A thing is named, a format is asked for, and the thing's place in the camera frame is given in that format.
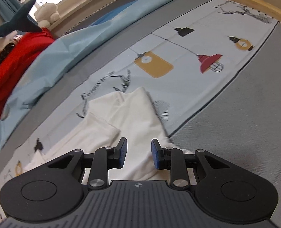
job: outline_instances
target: blue sheet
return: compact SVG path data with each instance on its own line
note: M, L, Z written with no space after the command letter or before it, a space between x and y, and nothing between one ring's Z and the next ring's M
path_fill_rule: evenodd
M110 19L57 39L25 72L6 102L9 113L0 120L0 150L38 98L80 60L106 40L172 0L137 0Z

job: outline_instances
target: window sill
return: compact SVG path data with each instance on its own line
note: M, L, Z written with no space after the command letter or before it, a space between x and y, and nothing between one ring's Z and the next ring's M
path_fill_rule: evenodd
M48 29L53 31L59 24L61 24L65 19L74 14L76 11L82 7L88 5L95 0L63 0L58 4L58 12L60 14L60 19L53 23Z

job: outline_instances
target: yellow lamp print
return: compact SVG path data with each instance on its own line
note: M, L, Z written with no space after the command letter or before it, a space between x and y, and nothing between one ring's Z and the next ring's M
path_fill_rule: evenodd
M150 74L153 78L159 78L169 73L173 69L173 65L151 51L138 54L135 64Z
M236 37L229 37L229 40L234 42L235 46L239 49L239 50L252 50L254 48L254 46L251 44L251 42L249 42L246 39L239 39Z

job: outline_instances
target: stuffed toy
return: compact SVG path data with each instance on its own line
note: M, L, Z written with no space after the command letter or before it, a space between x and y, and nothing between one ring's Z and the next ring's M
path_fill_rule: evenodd
M55 3L45 3L34 13L39 27L48 28L52 23L60 19L57 12L58 6Z
M36 0L30 0L23 4L15 13L13 18L0 26L0 38L5 37L13 31L21 32L41 32L42 29L28 18L29 11L35 4Z

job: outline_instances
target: red blanket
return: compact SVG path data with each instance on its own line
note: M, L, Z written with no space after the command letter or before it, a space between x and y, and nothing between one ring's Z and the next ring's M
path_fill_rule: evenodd
M20 43L0 64L0 117L3 107L18 81L35 58L54 42L50 31L26 33Z

